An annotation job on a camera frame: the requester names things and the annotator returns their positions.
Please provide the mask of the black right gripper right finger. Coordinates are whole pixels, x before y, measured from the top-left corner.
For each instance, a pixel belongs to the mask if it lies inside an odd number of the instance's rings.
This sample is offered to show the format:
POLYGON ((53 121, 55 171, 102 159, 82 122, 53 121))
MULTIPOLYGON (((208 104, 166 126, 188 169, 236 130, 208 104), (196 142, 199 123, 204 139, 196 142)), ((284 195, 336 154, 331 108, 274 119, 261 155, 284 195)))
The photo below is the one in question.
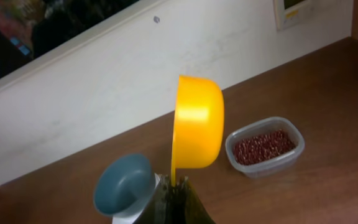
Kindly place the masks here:
POLYGON ((215 224, 188 177, 180 178, 174 193, 174 223, 215 224))

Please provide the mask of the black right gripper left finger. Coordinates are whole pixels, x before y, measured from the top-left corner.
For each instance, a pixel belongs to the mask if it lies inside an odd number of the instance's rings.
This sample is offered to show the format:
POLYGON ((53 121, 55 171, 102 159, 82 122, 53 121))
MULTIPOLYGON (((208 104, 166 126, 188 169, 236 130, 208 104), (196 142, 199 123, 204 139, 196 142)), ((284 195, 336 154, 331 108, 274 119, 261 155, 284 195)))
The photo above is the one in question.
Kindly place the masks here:
POLYGON ((134 224, 172 224, 171 183, 167 175, 159 175, 155 192, 134 224))

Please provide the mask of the yellow plastic measuring scoop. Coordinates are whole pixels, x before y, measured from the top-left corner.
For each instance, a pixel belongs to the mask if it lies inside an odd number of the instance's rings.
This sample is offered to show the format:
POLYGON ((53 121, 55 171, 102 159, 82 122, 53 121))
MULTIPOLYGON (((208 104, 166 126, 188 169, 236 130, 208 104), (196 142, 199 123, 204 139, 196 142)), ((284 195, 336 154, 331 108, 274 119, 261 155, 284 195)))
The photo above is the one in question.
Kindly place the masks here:
POLYGON ((171 185, 177 169, 202 169, 218 157, 224 132, 224 98, 220 87, 206 78, 178 79, 173 122, 171 185))

